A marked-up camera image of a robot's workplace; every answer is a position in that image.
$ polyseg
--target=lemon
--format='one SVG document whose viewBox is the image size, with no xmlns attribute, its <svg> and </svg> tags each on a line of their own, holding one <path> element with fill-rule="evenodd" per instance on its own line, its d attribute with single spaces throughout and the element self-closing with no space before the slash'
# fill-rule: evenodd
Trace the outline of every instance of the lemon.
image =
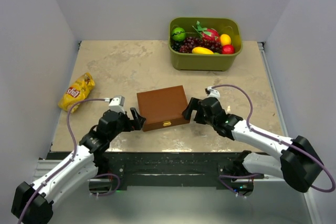
<svg viewBox="0 0 336 224">
<path fill-rule="evenodd" d="M 222 34 L 220 36 L 220 43 L 222 44 L 222 46 L 231 45 L 231 38 L 230 38 L 230 36 L 228 36 L 227 34 Z"/>
</svg>

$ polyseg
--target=red apple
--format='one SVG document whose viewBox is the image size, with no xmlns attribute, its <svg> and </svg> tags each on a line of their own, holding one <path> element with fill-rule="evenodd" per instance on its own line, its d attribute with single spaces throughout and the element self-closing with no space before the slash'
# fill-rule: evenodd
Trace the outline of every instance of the red apple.
<svg viewBox="0 0 336 224">
<path fill-rule="evenodd" d="M 222 55 L 232 55 L 235 53 L 235 48 L 232 45 L 225 45 L 222 48 Z"/>
</svg>

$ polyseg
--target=wooden box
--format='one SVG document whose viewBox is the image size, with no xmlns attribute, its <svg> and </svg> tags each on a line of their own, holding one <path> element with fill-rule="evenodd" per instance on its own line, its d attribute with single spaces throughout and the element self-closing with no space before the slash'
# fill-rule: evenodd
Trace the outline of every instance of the wooden box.
<svg viewBox="0 0 336 224">
<path fill-rule="evenodd" d="M 146 118 L 143 131 L 189 123 L 182 116 L 188 102 L 183 86 L 137 93 L 140 115 Z"/>
</svg>

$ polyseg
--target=snack bag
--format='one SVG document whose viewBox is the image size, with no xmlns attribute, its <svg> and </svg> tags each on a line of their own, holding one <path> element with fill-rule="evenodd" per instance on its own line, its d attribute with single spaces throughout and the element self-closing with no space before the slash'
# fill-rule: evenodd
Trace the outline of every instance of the snack bag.
<svg viewBox="0 0 336 224">
<path fill-rule="evenodd" d="M 58 106 L 68 111 L 74 103 L 85 100 L 95 85 L 89 73 L 83 74 L 68 88 L 67 92 L 58 102 Z M 78 106 L 79 104 L 72 109 L 71 113 L 74 113 Z"/>
</svg>

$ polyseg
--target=table surface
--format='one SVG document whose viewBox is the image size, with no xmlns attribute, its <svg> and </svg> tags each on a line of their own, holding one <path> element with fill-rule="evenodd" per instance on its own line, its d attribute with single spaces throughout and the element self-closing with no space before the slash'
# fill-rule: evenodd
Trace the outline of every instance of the table surface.
<svg viewBox="0 0 336 224">
<path fill-rule="evenodd" d="M 82 41 L 70 84 L 89 72 L 96 82 L 89 98 L 115 95 L 125 97 L 125 109 L 138 109 L 137 92 L 183 85 L 187 99 L 206 97 L 204 89 L 217 84 L 234 84 L 251 97 L 254 113 L 251 123 L 265 130 L 281 134 L 277 110 L 269 86 L 258 44 L 244 41 L 243 50 L 232 67 L 225 72 L 178 71 L 170 63 L 167 41 L 112 40 Z M 238 90 L 219 88 L 220 102 L 226 111 L 247 117 L 249 104 Z M 82 104 L 71 115 L 71 128 L 77 142 L 98 123 L 108 109 L 105 102 Z M 52 151 L 72 151 L 73 145 L 62 111 L 51 147 Z M 258 149 L 223 138 L 209 125 L 190 124 L 149 132 L 130 132 L 118 135 L 108 151 L 125 152 L 241 152 Z"/>
</svg>

